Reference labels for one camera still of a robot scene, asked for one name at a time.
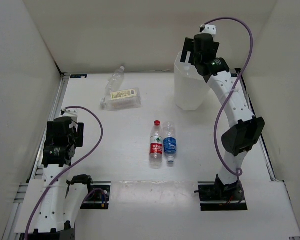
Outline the red label plastic bottle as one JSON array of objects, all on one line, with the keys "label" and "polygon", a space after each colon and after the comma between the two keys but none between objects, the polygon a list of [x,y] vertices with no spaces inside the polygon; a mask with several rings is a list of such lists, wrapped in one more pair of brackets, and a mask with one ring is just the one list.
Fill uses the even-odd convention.
[{"label": "red label plastic bottle", "polygon": [[159,167],[163,159],[163,131],[161,122],[155,120],[150,133],[149,161],[153,167]]}]

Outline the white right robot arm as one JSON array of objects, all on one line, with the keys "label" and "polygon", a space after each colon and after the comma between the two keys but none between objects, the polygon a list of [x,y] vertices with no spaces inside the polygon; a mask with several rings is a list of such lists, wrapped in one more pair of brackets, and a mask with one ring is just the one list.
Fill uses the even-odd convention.
[{"label": "white right robot arm", "polygon": [[233,80],[226,61],[217,57],[219,43],[211,34],[200,33],[185,38],[181,52],[182,63],[190,63],[213,90],[225,113],[229,130],[221,137],[224,156],[217,153],[222,163],[214,182],[214,194],[220,200],[232,197],[241,186],[239,177],[243,161],[258,142],[265,127],[262,117],[256,117],[249,109],[245,95],[236,90],[238,80]]}]

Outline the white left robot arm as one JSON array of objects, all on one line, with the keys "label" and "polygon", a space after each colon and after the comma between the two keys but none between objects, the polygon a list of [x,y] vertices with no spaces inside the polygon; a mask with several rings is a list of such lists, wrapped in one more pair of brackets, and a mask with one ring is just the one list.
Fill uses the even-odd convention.
[{"label": "white left robot arm", "polygon": [[43,148],[43,190],[26,225],[26,240],[73,240],[75,221],[83,200],[95,194],[92,178],[68,179],[76,148],[84,142],[84,124],[76,116],[47,122]]}]

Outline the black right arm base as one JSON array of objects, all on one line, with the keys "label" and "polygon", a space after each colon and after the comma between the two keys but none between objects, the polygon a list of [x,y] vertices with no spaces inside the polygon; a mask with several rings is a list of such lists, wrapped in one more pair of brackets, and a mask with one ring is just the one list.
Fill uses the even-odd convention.
[{"label": "black right arm base", "polygon": [[194,191],[199,196],[200,210],[202,212],[230,212],[247,211],[247,203],[240,186],[230,192],[220,193],[214,182],[198,182],[198,190]]}]

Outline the blue label plastic bottle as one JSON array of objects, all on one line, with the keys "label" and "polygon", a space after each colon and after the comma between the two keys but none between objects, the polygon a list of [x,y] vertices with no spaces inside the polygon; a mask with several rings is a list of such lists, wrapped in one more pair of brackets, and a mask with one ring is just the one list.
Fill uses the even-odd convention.
[{"label": "blue label plastic bottle", "polygon": [[175,124],[167,121],[163,124],[163,150],[169,165],[173,165],[177,156],[177,138]]}]

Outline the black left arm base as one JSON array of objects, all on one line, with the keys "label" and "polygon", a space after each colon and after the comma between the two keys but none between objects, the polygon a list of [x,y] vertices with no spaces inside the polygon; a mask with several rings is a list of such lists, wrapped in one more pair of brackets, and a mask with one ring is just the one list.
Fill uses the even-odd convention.
[{"label": "black left arm base", "polygon": [[108,210],[110,206],[110,196],[111,196],[111,182],[110,181],[95,181],[91,185],[95,190],[87,200],[81,205],[81,210]]}]

